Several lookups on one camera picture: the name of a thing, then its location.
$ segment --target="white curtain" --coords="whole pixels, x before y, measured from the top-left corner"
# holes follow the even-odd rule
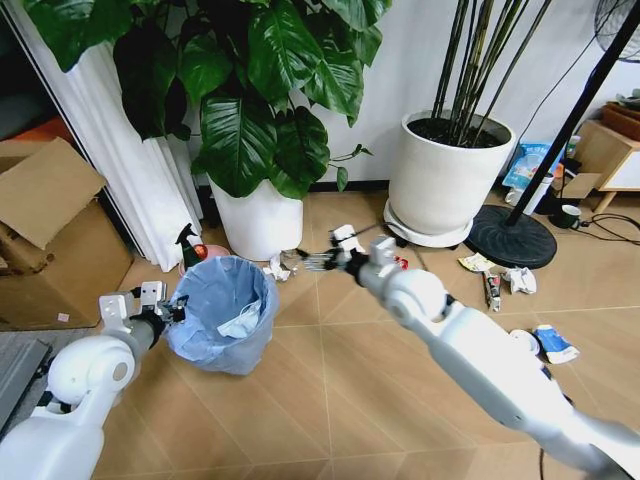
[[[32,61],[57,101],[88,160],[108,182],[108,194],[142,254],[163,271],[181,258],[180,230],[200,233],[202,211],[189,173],[189,154],[175,138],[145,140],[122,108],[111,47],[87,50],[63,73],[21,5],[5,2]]]

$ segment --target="tiled floor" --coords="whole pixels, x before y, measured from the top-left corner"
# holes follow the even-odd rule
[[[302,247],[324,250],[329,229],[378,221],[385,199],[310,195]],[[616,200],[612,211],[640,218],[640,199]],[[552,368],[576,406],[640,428],[640,248],[553,231],[558,255],[536,271],[539,291],[503,290],[503,311],[494,318],[508,330],[555,325],[582,351]],[[365,234],[363,244],[378,233]],[[220,231],[205,239],[226,243]],[[454,296],[485,311],[480,278],[456,261],[469,253],[422,249]],[[419,266],[411,251],[403,255]],[[139,260],[124,287],[151,279],[173,289],[177,274]],[[538,478],[536,445],[489,419],[348,275],[301,272],[280,284],[280,293],[273,340],[247,377],[199,371],[164,342],[154,348],[107,421],[96,477]],[[550,457],[545,473],[582,478]]]

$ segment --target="black pole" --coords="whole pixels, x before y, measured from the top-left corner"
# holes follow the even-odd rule
[[[627,16],[627,19],[624,21],[622,27],[613,39],[613,42],[611,42],[611,45],[609,45],[607,51],[604,52],[604,55],[602,55],[602,58],[587,80],[584,91],[573,107],[573,110],[571,110],[571,113],[567,117],[567,120],[564,122],[564,125],[560,129],[560,132],[556,136],[556,139],[551,144],[551,148],[549,148],[547,155],[544,157],[544,160],[542,160],[540,167],[538,167],[538,170],[529,182],[529,185],[522,193],[520,201],[514,207],[511,215],[509,215],[509,218],[507,218],[505,222],[507,226],[514,226],[522,215],[524,208],[529,203],[529,200],[531,200],[531,197],[533,197],[533,194],[542,182],[545,174],[551,168],[551,165],[553,165],[553,162],[557,158],[558,154],[571,137],[571,134],[576,128],[576,125],[578,125],[578,122],[584,115],[584,112],[591,104],[593,97],[595,97],[596,93],[598,93],[598,89],[607,78],[609,71],[611,71],[611,68],[613,68],[613,65],[618,60],[618,57],[627,46],[629,39],[633,36],[636,28],[638,28],[638,25],[640,25],[640,1],[635,2],[634,6],[629,12],[629,15]]]

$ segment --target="trash bag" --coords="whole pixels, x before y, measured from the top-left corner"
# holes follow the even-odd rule
[[[186,318],[165,333],[171,350],[203,370],[250,373],[271,340],[279,307],[273,279],[243,258],[214,257],[187,270],[171,301],[183,295],[189,295]],[[223,336],[221,331],[246,337]]]

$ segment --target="fan stand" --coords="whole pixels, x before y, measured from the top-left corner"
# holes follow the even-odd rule
[[[465,241],[471,250],[505,267],[541,268],[553,260],[557,250],[555,238],[546,227],[522,213],[639,24],[640,1],[637,1],[587,80],[584,91],[515,208],[485,205],[476,215]]]

